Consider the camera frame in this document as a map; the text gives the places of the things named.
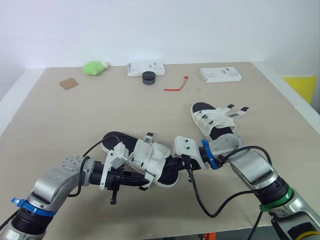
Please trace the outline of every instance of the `white box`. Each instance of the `white box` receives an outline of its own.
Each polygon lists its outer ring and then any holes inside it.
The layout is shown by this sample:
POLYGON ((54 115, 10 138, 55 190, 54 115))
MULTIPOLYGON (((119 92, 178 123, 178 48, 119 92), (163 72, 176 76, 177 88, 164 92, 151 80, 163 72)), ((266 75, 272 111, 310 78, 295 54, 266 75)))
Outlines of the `white box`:
POLYGON ((237 82, 242 78, 232 66, 201 68, 200 73, 206 83, 237 82))
POLYGON ((124 68, 124 74, 127 77, 139 77, 142 76, 144 72, 151 71, 155 75, 165 75, 165 67, 162 62, 132 62, 124 68))

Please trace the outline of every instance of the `white table edge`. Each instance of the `white table edge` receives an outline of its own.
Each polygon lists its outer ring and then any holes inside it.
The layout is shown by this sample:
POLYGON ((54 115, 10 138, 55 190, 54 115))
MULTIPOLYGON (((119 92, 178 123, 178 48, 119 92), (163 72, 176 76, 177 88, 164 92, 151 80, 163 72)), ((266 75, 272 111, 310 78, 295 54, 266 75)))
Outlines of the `white table edge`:
POLYGON ((264 61, 251 62, 320 135, 320 115, 264 61))

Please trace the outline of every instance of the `black roll of tape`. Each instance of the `black roll of tape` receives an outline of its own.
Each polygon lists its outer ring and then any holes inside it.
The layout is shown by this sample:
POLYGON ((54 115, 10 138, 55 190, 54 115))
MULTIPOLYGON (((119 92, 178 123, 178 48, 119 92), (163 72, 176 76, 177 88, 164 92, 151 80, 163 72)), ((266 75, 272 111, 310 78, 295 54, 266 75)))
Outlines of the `black roll of tape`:
POLYGON ((156 82, 156 74, 153 71, 145 71, 142 73, 142 82, 145 85, 152 85, 156 82))

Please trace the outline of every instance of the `blue ring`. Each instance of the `blue ring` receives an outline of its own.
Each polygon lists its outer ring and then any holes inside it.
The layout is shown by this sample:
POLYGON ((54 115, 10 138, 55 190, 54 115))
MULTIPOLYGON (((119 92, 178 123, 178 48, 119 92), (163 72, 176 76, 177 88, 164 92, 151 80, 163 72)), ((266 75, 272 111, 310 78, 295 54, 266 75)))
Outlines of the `blue ring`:
POLYGON ((215 162, 215 158, 214 158, 214 156, 212 155, 212 153, 210 151, 208 142, 206 140, 204 140, 204 139, 202 139, 201 142, 202 142, 202 145, 204 146, 205 152, 206 152, 206 154, 207 154, 207 156, 209 158, 209 161, 211 163, 212 168, 213 169, 219 169, 217 164, 216 164, 216 162, 215 162))
POLYGON ((14 197, 14 198, 12 198, 11 202, 16 204, 17 207, 19 207, 19 208, 27 209, 28 211, 30 211, 34 214, 37 214, 37 215, 41 215, 41 216, 52 217, 52 216, 56 215, 56 213, 57 213, 55 211, 45 211, 40 208, 37 208, 37 207, 31 205, 30 203, 28 203, 27 200, 25 200, 25 199, 18 199, 18 198, 14 197))

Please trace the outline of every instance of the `yellow object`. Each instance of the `yellow object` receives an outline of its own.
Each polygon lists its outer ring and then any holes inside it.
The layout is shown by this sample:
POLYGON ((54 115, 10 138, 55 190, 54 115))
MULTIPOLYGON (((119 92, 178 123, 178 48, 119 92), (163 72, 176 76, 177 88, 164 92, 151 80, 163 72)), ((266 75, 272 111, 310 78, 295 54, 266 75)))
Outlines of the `yellow object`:
POLYGON ((308 236, 312 236, 312 235, 320 235, 320 232, 318 231, 306 231, 302 234, 300 234, 295 240, 301 240, 305 237, 308 237, 308 236))
POLYGON ((308 104, 311 104, 312 95, 316 86, 316 76, 308 77, 283 77, 283 80, 290 85, 308 104))

